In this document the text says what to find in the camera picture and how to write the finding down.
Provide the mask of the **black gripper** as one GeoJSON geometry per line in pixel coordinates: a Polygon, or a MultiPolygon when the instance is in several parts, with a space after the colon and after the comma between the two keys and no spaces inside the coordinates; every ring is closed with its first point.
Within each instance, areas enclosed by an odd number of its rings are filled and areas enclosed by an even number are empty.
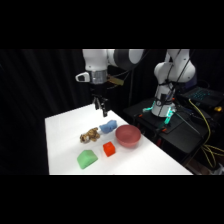
{"type": "Polygon", "coordinates": [[[95,109],[101,109],[103,111],[103,117],[107,117],[108,108],[109,108],[109,100],[107,98],[107,84],[91,84],[90,85],[91,94],[94,97],[95,109]]]}

